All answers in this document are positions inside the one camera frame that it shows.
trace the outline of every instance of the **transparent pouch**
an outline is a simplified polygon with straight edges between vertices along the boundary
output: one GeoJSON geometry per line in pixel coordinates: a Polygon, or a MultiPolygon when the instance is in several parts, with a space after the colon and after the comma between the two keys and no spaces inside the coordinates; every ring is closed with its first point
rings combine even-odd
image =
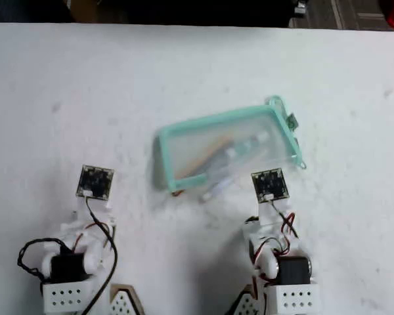
{"type": "Polygon", "coordinates": [[[159,133],[170,192],[224,182],[239,171],[293,163],[306,168],[282,99],[264,105],[192,119],[159,133]]]}

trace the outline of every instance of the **black wire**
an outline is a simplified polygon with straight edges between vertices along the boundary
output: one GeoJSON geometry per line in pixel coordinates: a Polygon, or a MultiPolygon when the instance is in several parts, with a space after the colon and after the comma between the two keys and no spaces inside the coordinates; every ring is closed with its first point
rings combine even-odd
{"type": "Polygon", "coordinates": [[[270,238],[267,238],[267,239],[265,240],[265,242],[268,243],[268,242],[271,241],[271,240],[276,241],[276,243],[278,244],[278,246],[279,246],[279,248],[280,248],[280,251],[282,252],[282,251],[283,251],[283,246],[282,246],[282,244],[280,243],[280,241],[279,241],[277,238],[270,237],[270,238]]]}
{"type": "Polygon", "coordinates": [[[273,201],[270,201],[272,207],[274,208],[274,210],[276,210],[276,212],[282,217],[283,221],[289,226],[290,230],[294,233],[294,236],[296,238],[299,238],[299,236],[297,235],[295,229],[293,228],[292,224],[290,224],[289,220],[283,215],[283,213],[281,213],[276,206],[274,205],[273,201]]]}
{"type": "Polygon", "coordinates": [[[93,305],[95,305],[95,303],[97,302],[99,297],[102,295],[102,292],[105,290],[106,286],[108,285],[108,283],[110,282],[110,280],[112,278],[112,275],[114,274],[114,271],[117,267],[117,261],[118,261],[118,252],[117,252],[116,244],[114,243],[114,239],[109,234],[109,232],[104,228],[102,223],[100,223],[99,220],[96,218],[96,216],[93,214],[92,209],[89,206],[89,203],[87,202],[88,199],[89,199],[89,197],[85,197],[85,202],[86,202],[86,206],[89,210],[89,214],[91,215],[93,221],[97,224],[97,226],[99,226],[99,228],[104,232],[105,236],[108,238],[108,241],[111,243],[111,246],[114,250],[114,263],[112,265],[111,271],[110,271],[108,277],[106,278],[105,282],[102,284],[102,286],[98,290],[97,294],[95,294],[95,296],[92,298],[91,302],[87,305],[87,307],[81,313],[81,315],[86,315],[91,310],[93,305]]]}
{"type": "Polygon", "coordinates": [[[24,247],[22,247],[22,249],[19,251],[18,266],[22,267],[27,273],[31,274],[32,276],[38,277],[41,280],[41,284],[45,281],[45,277],[43,273],[40,272],[38,268],[29,268],[22,262],[22,259],[24,258],[25,252],[30,245],[33,245],[35,243],[44,243],[44,242],[55,242],[59,244],[61,247],[63,247],[64,250],[68,252],[72,252],[72,250],[68,248],[67,245],[58,238],[37,238],[35,240],[29,241],[28,243],[25,244],[24,247]]]}

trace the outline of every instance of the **perforated white bracket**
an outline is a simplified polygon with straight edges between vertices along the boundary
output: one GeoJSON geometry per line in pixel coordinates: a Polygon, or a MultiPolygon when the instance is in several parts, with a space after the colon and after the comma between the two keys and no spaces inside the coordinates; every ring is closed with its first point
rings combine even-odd
{"type": "Polygon", "coordinates": [[[110,305],[110,315],[139,315],[126,291],[118,291],[110,305]]]}
{"type": "Polygon", "coordinates": [[[269,314],[316,314],[321,311],[318,284],[271,285],[266,288],[269,314]]]}
{"type": "Polygon", "coordinates": [[[81,282],[45,284],[43,286],[44,313],[83,310],[94,293],[95,277],[81,282]]]}
{"type": "Polygon", "coordinates": [[[249,293],[243,294],[234,311],[234,315],[261,315],[257,300],[249,293]]]}

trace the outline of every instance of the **circuit board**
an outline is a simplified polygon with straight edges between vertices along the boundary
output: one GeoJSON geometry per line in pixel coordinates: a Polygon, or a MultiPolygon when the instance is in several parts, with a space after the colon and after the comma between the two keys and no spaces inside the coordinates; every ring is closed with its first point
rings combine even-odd
{"type": "Polygon", "coordinates": [[[251,177],[258,203],[289,198],[282,169],[252,173],[251,177]]]}
{"type": "Polygon", "coordinates": [[[81,169],[76,196],[84,197],[83,191],[88,190],[92,192],[91,198],[108,200],[113,176],[113,169],[84,165],[81,169]]]}

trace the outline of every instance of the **white table surface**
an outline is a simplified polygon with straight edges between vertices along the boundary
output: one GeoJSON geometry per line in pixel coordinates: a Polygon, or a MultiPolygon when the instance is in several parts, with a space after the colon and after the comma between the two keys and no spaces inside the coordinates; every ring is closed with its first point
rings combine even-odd
{"type": "Polygon", "coordinates": [[[250,176],[205,206],[171,198],[152,143],[273,94],[300,124],[308,169],[286,180],[324,314],[394,314],[394,33],[76,24],[0,24],[0,314],[41,313],[16,258],[69,219],[83,163],[117,172],[113,282],[150,315],[224,314],[250,281],[250,176]]]}

